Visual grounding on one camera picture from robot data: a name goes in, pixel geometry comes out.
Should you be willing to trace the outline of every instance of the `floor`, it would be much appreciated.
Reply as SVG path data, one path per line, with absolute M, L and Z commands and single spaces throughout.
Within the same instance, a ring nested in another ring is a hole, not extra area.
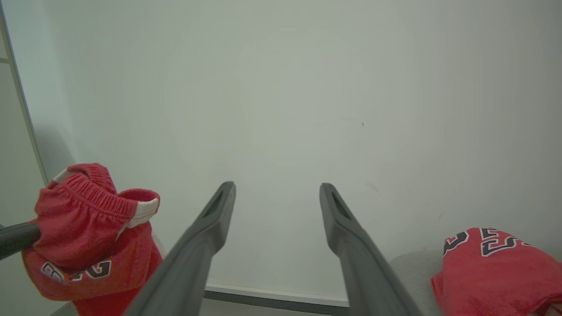
M 225 301 L 203 299 L 199 316 L 222 316 L 222 315 L 240 315 L 240 316 L 318 316 L 320 314 L 311 314 L 303 312 L 295 312 L 293 310 L 267 308 L 261 306 L 253 306 L 246 304 L 231 303 Z

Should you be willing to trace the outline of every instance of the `white trim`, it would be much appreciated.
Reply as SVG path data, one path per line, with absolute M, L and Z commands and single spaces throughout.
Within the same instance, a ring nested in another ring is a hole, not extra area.
M 65 169 L 61 172 L 59 172 L 59 174 L 55 175 L 55 177 L 53 178 L 53 182 L 56 183 L 62 183 L 64 182 L 64 180 L 70 178 L 72 175 L 75 175 L 76 172 L 70 172 L 68 171 L 68 169 Z
M 296 292 L 262 290 L 260 288 L 222 285 L 216 283 L 207 283 L 207 285 L 205 286 L 205 290 L 211 292 L 226 293 L 226 294 L 261 297 L 263 299 L 274 299 L 274 300 L 292 301 L 292 302 L 299 302 L 299 303 L 349 307 L 349 302 L 347 301 L 347 297 L 341 297 L 341 296 L 325 296 L 325 295 L 314 295 L 314 294 L 305 294 L 305 293 L 296 293 Z
M 157 198 L 153 198 L 151 201 L 147 201 L 147 202 L 138 201 L 135 216 L 127 224 L 127 228 L 133 228 L 137 225 L 148 222 L 148 220 L 150 220 L 150 218 L 154 214 L 156 214 L 159 203 L 160 200 Z
M 127 224 L 123 225 L 123 227 L 119 229 L 119 231 L 117 232 L 117 237 L 115 237 L 115 241 L 119 239 L 119 236 L 121 236 L 121 234 L 125 231 L 125 228 L 127 228 Z

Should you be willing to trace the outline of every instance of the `red jersey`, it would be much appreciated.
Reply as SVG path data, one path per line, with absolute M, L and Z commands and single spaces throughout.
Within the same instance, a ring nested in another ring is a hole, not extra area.
M 73 301 L 81 316 L 122 315 L 162 262 L 148 220 L 156 192 L 117 193 L 99 164 L 68 167 L 41 189 L 41 239 L 22 252 L 43 296 Z
M 492 228 L 445 240 L 431 280 L 445 316 L 527 316 L 562 303 L 562 269 L 541 250 Z

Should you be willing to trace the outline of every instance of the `white wall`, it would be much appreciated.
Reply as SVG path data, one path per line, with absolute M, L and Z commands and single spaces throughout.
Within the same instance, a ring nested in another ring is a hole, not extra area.
M 47 177 L 81 161 L 42 0 L 3 0 L 37 146 Z
M 70 152 L 108 166 L 118 189 L 159 192 L 168 249 L 236 182 L 209 282 L 345 296 L 321 182 L 387 259 L 475 226 L 562 241 L 562 2 L 44 7 L 67 106 L 28 98 L 34 124 L 73 127 Z M 29 45 L 15 45 L 23 80 Z
M 0 56 L 4 55 L 0 47 Z M 33 219 L 39 190 L 45 185 L 35 158 L 10 64 L 0 63 L 0 224 Z M 20 254 L 0 261 L 0 314 L 50 315 L 62 302 L 41 296 L 25 271 Z

